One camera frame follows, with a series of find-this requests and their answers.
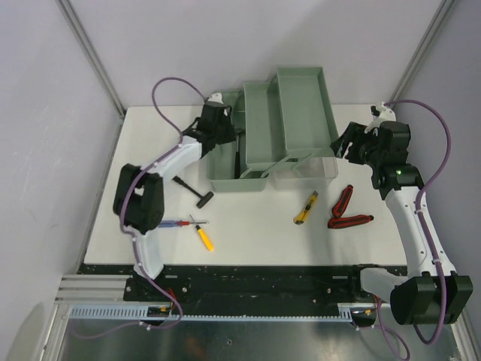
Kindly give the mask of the green plastic tool box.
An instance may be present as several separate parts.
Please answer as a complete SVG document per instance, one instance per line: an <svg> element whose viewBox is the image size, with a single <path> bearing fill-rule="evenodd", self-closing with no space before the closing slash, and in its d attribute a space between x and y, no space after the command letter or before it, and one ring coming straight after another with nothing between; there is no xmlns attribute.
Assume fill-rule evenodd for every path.
<svg viewBox="0 0 481 361"><path fill-rule="evenodd" d="M232 107L242 134L239 179L234 179L237 142L206 156L207 179L215 192L260 192L274 172L333 155L330 144L339 133L321 67L280 67L269 81L217 92Z"/></svg>

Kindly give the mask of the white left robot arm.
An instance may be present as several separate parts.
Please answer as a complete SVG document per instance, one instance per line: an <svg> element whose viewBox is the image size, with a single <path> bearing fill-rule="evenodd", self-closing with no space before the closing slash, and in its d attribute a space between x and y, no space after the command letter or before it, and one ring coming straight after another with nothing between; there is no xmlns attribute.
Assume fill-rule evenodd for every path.
<svg viewBox="0 0 481 361"><path fill-rule="evenodd" d="M158 275L164 268L160 246L154 240L165 214L165 185L184 168L199 161L217 145L231 143L236 130L232 107L207 101L201 115L180 134L180 141L145 166L125 164L113 201L121 232L132 237L137 273L144 276L139 290L149 300L162 298L166 283Z"/></svg>

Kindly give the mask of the small black claw hammer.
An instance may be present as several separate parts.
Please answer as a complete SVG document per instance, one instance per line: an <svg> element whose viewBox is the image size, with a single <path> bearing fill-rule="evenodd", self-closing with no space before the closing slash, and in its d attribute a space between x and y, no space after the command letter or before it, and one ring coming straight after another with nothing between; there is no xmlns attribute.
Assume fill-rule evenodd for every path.
<svg viewBox="0 0 481 361"><path fill-rule="evenodd" d="M236 143L236 152L234 156L234 179L239 179L241 175L241 152L240 152L240 139Z"/></svg>

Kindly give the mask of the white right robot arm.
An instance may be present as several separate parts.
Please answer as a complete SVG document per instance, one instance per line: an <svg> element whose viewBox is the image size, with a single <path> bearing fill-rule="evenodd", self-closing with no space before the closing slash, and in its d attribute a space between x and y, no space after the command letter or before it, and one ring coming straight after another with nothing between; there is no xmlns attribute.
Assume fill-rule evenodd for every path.
<svg viewBox="0 0 481 361"><path fill-rule="evenodd" d="M407 161L410 139L407 124L351 122L331 143L337 158L371 168L371 182L394 217L407 261L407 276L367 266L348 280L346 291L356 302L371 295L387 301L400 325L452 324L467 304L473 283L458 274L441 247L420 193L424 182Z"/></svg>

